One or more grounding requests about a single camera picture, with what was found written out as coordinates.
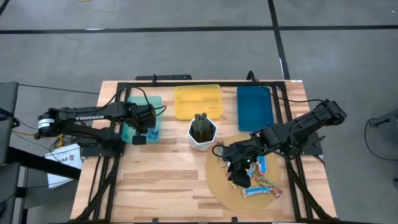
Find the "wire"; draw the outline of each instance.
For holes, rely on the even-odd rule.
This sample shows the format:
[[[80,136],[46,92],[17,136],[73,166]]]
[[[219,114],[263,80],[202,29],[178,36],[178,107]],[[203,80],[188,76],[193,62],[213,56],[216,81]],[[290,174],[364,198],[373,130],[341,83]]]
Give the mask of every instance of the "wire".
[[[76,150],[76,149],[70,149],[70,150],[66,150],[63,152],[56,152],[56,153],[53,153],[53,155],[62,154],[62,153],[66,153],[66,152],[70,152],[70,151],[74,151],[74,150]]]
[[[16,194],[12,194],[12,195],[8,196],[8,198],[7,198],[7,199],[5,199],[5,200],[3,200],[1,203],[7,202],[7,201],[8,201],[8,199],[10,199],[10,198],[11,198],[12,196],[14,196],[14,195],[16,195]]]
[[[70,179],[63,180],[63,181],[60,181],[60,182],[57,182],[57,183],[52,183],[52,184],[43,185],[43,186],[26,187],[25,189],[34,189],[34,188],[48,187],[48,186],[55,185],[55,184],[61,184],[61,183],[64,183],[64,182],[66,182],[66,181],[70,181]],[[12,196],[15,196],[15,195],[16,195],[16,193],[15,193],[15,194],[12,194],[12,195],[10,195],[10,196],[8,196],[7,199],[3,200],[3,201],[0,202],[0,203],[7,202],[7,200],[9,200],[10,198],[12,198]]]
[[[319,161],[321,161],[321,163],[323,163],[323,166],[326,167],[325,161],[323,161],[323,159],[321,158],[320,155],[313,155],[315,158],[317,158]]]
[[[26,136],[35,136],[35,134],[34,133],[25,133],[25,132],[22,132],[22,131],[16,131],[16,130],[12,130],[11,131],[12,133],[17,133],[17,134],[23,134],[23,135],[26,135]]]
[[[228,147],[228,146],[224,146],[224,145],[222,145],[222,144],[217,144],[217,145],[215,145],[215,146],[213,146],[213,147],[211,148],[211,152],[213,153],[213,155],[215,155],[216,157],[219,157],[219,158],[226,158],[226,157],[232,156],[232,155],[235,154],[235,153],[238,153],[238,152],[241,151],[241,150],[245,150],[245,149],[247,149],[247,148],[249,148],[249,147],[253,147],[253,148],[257,148],[257,149],[262,149],[262,150],[264,150],[264,151],[273,152],[273,153],[275,153],[275,154],[277,154],[277,155],[279,155],[279,156],[282,156],[283,158],[288,159],[288,157],[285,156],[285,155],[283,155],[282,153],[280,153],[280,152],[278,152],[278,151],[276,151],[276,150],[274,150],[274,149],[268,149],[268,148],[266,148],[266,147],[260,147],[260,146],[254,146],[254,145],[253,145],[253,146],[244,146],[242,149],[236,150],[236,151],[231,152],[231,153],[229,153],[229,154],[227,154],[227,155],[219,155],[219,154],[217,154],[217,153],[214,151],[214,149],[215,149],[216,147],[222,147],[223,149],[229,149],[229,147]]]
[[[101,160],[101,157],[98,157],[97,163],[95,165],[95,171],[94,171],[94,176],[93,176],[93,183],[91,184],[90,195],[88,196],[88,205],[90,205],[91,196],[93,195],[94,183],[95,183],[95,178],[97,176],[98,166],[100,165],[100,160]]]
[[[268,88],[266,88],[266,87],[264,87],[263,85],[261,85],[261,83],[260,83],[260,81],[259,81],[258,79],[256,79],[256,83],[257,83],[259,86],[261,86],[263,89],[269,90]],[[281,97],[278,97],[278,99],[280,99],[280,100],[287,100],[287,101],[293,102],[293,103],[308,103],[308,102],[314,102],[314,101],[323,102],[323,100],[320,100],[320,99],[301,100],[301,101],[298,101],[298,100],[289,100],[289,99],[285,99],[285,98],[281,98]]]
[[[37,86],[37,85],[26,85],[26,84],[19,84],[20,86],[26,86],[26,87],[33,87],[33,88],[45,88],[49,90],[60,90],[60,91],[69,91],[73,93],[87,93],[87,94],[93,94],[93,95],[99,95],[99,93],[93,93],[89,91],[79,91],[79,90],[67,90],[63,88],[54,88],[54,87],[47,87],[47,86]]]
[[[32,142],[32,141],[30,141],[30,140],[28,140],[28,139],[26,139],[26,138],[23,138],[22,136],[19,136],[18,134],[15,134],[15,133],[13,133],[13,134],[14,134],[15,136],[17,136],[17,137],[19,137],[19,138],[25,140],[25,141],[28,141],[28,142],[30,142],[30,143],[32,143],[32,144],[37,145],[37,146],[41,146],[41,147],[43,147],[44,149],[48,150],[48,152],[54,157],[54,159],[55,159],[57,162],[59,162],[59,160],[52,154],[52,152],[51,152],[51,150],[50,150],[50,149],[51,149],[51,146],[50,146],[50,149],[49,149],[49,148],[43,146],[42,144],[38,144],[38,143],[36,143],[36,142]]]
[[[94,110],[88,110],[88,111],[67,111],[67,110],[61,110],[61,109],[55,109],[55,108],[50,108],[50,110],[61,111],[61,112],[64,112],[64,113],[75,113],[75,114],[78,114],[78,113],[94,113],[94,112],[97,112],[97,111],[101,111],[101,110],[105,109],[105,108],[113,101],[113,99],[114,99],[120,92],[122,92],[125,88],[136,88],[136,89],[140,90],[140,91],[144,94],[144,97],[145,97],[145,100],[146,100],[148,106],[150,105],[150,103],[149,103],[149,101],[148,101],[148,97],[147,97],[147,95],[145,94],[145,91],[144,91],[142,88],[139,88],[139,87],[136,87],[136,86],[127,85],[127,86],[121,88],[120,90],[118,90],[118,91],[112,96],[112,98],[111,98],[104,106],[102,106],[102,107],[100,107],[100,108],[97,108],[97,109],[94,109]]]
[[[33,128],[32,126],[29,126],[29,125],[23,123],[23,122],[22,122],[20,119],[18,119],[18,118],[15,118],[15,119],[16,119],[17,121],[19,121],[21,124],[27,126],[27,127],[30,128],[30,129],[33,129],[33,130],[36,130],[36,129],[37,129],[37,128]]]
[[[366,124],[365,124],[364,139],[365,139],[365,145],[366,145],[367,149],[368,149],[374,156],[376,156],[376,157],[379,158],[379,159],[386,160],[386,161],[398,161],[398,159],[388,159],[388,158],[383,158],[383,157],[381,157],[381,156],[378,156],[378,155],[376,155],[376,153],[374,153],[374,152],[372,151],[372,149],[369,147],[368,140],[366,139],[366,130],[367,130],[367,128],[368,128],[368,124],[370,125],[370,122],[371,122],[372,120],[374,120],[374,119],[375,119],[375,118],[369,119],[369,120],[366,122]]]
[[[217,154],[217,153],[214,151],[214,149],[215,149],[216,147],[222,147],[223,149],[229,149],[229,147],[228,147],[228,146],[224,146],[224,145],[222,145],[222,144],[217,144],[217,145],[214,145],[214,146],[211,148],[211,152],[213,153],[213,155],[215,155],[216,157],[219,157],[219,158],[229,157],[229,156],[232,156],[233,154],[239,152],[239,150],[236,150],[236,151],[234,151],[234,152],[232,152],[232,153],[229,153],[228,155],[223,156],[223,155]]]
[[[46,184],[46,185],[42,185],[42,186],[27,187],[26,189],[34,189],[34,188],[48,187],[48,186],[55,185],[55,184],[61,184],[61,183],[64,183],[64,182],[66,182],[66,181],[70,181],[70,179],[63,180],[63,181],[60,181],[60,182],[57,182],[57,183]]]
[[[161,109],[161,108],[164,108],[164,109],[163,109],[161,112],[159,112],[156,116],[161,115],[161,114],[166,110],[167,106],[166,106],[166,105],[163,105],[163,106],[160,106],[160,107],[155,108],[155,109]]]

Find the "yellow tray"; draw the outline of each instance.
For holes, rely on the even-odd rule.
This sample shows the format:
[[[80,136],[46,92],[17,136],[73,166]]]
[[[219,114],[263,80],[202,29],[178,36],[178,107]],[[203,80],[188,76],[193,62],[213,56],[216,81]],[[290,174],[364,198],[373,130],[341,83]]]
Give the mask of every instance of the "yellow tray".
[[[191,120],[197,113],[219,118],[223,113],[219,85],[175,87],[175,115],[180,120]]]

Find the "wooden table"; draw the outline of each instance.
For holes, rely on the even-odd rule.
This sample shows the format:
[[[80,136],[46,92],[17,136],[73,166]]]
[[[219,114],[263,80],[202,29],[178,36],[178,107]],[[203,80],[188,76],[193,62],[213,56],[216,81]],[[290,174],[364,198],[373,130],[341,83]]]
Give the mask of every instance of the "wooden table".
[[[103,82],[98,106],[104,105],[114,95],[117,83]],[[285,81],[285,84],[290,100],[307,99],[301,81]],[[209,150],[201,152],[192,149],[187,138],[190,122],[180,121],[174,115],[174,87],[143,89],[148,96],[161,96],[163,104],[167,105],[162,120],[161,140],[159,144],[126,145],[125,154],[119,164],[111,222],[151,222],[153,218],[159,218],[160,222],[230,222],[231,217],[237,217],[240,222],[295,220],[285,162],[282,158],[278,158],[282,173],[280,187],[284,192],[280,199],[274,200],[264,210],[254,213],[237,213],[224,208],[212,196],[206,184],[204,166]],[[132,89],[131,95],[141,96],[142,93]],[[223,114],[214,119],[219,128],[218,139],[241,133],[237,126],[235,86],[222,87],[222,102]],[[286,122],[282,100],[280,105]],[[293,118],[309,111],[307,103],[290,103],[290,108]],[[94,128],[106,126],[109,126],[109,121],[93,123]],[[335,217],[336,212],[323,164],[313,156],[302,156],[302,160],[309,191],[325,211]],[[97,158],[93,157],[83,163],[71,218],[77,217],[87,206],[96,161]],[[301,214],[305,217],[302,195],[299,189],[297,192]],[[106,192],[102,200],[100,218],[104,217],[107,196]]]

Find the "white pot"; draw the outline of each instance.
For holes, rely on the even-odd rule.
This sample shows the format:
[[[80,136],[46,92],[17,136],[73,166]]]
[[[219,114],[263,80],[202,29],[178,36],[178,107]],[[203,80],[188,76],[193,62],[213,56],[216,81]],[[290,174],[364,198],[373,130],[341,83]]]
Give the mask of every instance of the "white pot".
[[[214,141],[216,139],[216,135],[217,135],[217,130],[218,130],[217,125],[210,118],[207,118],[207,119],[211,122],[211,124],[215,128],[214,135],[210,141],[199,143],[199,142],[196,142],[196,140],[191,136],[189,130],[191,130],[192,123],[195,119],[191,120],[191,124],[189,125],[189,128],[188,128],[188,137],[189,137],[189,140],[191,141],[192,147],[194,147],[195,149],[199,149],[201,151],[205,151],[214,143]]]

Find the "round cork mat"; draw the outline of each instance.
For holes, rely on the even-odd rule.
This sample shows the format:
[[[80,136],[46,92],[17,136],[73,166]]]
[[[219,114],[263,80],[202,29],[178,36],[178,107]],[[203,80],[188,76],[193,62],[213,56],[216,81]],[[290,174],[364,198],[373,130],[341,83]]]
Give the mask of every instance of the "round cork mat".
[[[231,136],[223,139],[224,145],[229,146],[231,143],[250,139],[248,134],[241,134]],[[280,184],[280,169],[276,156],[271,153],[266,156],[267,159],[267,173],[266,177],[276,185]],[[218,165],[218,158],[209,152],[206,158],[205,173],[207,185],[218,201],[225,207],[235,212],[256,212],[267,207],[274,199],[273,194],[258,194],[247,198],[243,197],[242,187],[238,186],[235,189],[228,181],[226,176],[227,167],[220,167]],[[251,179],[251,187],[260,186],[254,180],[258,170]]]

